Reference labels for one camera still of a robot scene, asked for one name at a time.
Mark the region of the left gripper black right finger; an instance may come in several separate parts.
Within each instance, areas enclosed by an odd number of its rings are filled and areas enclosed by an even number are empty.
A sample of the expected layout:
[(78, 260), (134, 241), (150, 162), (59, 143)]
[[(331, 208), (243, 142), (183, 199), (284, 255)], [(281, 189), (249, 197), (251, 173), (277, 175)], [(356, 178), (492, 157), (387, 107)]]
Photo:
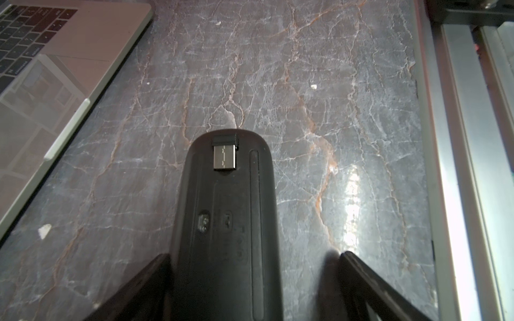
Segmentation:
[(349, 320), (428, 320), (353, 252), (339, 257), (339, 286)]

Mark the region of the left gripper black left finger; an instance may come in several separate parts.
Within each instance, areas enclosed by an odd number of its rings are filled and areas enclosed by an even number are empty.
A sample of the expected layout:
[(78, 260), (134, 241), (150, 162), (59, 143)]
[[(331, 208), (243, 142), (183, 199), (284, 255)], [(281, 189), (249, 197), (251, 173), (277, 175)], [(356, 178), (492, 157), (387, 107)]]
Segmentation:
[(86, 320), (171, 320), (171, 256), (159, 254)]

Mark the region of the black wireless mouse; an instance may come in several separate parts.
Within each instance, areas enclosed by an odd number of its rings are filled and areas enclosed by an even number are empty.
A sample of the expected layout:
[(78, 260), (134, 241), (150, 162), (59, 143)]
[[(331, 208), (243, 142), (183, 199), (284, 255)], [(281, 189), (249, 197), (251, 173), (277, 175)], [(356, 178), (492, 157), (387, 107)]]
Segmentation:
[[(212, 139), (236, 134), (236, 169), (215, 171)], [(172, 320), (282, 320), (277, 200), (255, 132), (199, 136), (183, 166), (171, 241)]]

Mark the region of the black usb mouse receiver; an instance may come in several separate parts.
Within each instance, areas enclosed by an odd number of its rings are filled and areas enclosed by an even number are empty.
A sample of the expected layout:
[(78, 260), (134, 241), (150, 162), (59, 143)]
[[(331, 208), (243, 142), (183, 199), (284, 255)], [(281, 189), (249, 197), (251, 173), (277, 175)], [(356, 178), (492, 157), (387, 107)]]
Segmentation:
[(236, 169), (236, 152), (238, 137), (236, 134), (215, 136), (211, 142), (213, 148), (213, 168), (215, 171), (233, 171)]

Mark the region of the silver laptop computer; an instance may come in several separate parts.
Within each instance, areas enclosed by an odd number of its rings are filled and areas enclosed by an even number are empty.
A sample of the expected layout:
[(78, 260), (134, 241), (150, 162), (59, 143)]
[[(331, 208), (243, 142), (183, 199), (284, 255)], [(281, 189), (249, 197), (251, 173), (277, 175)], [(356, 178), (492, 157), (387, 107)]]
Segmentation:
[(152, 17), (139, 2), (1, 2), (2, 234)]

